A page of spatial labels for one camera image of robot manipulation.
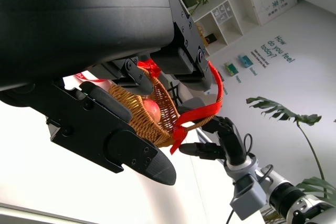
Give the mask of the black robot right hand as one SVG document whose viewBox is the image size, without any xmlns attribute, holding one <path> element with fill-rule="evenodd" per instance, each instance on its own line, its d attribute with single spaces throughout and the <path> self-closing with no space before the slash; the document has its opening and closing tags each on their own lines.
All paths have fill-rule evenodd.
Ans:
<svg viewBox="0 0 336 224">
<path fill-rule="evenodd" d="M 186 143 L 179 147 L 179 151 L 189 156 L 201 159 L 223 159 L 231 165 L 238 166 L 245 162 L 247 153 L 236 126 L 229 118 L 215 116 L 202 126 L 202 130 L 216 133 L 219 145 L 215 143 Z"/>
</svg>

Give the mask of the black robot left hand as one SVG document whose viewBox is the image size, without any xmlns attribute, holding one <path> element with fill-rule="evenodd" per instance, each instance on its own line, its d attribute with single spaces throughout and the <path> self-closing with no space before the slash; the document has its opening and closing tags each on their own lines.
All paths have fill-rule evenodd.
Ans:
<svg viewBox="0 0 336 224">
<path fill-rule="evenodd" d="M 179 0 L 1 0 L 1 101 L 43 114 L 52 142 L 93 163 L 174 185 L 173 164 L 136 134 L 127 108 L 91 82 L 67 90 L 63 81 L 91 70 L 149 94 L 136 63 L 144 55 L 192 89 L 211 85 L 205 46 Z"/>
</svg>

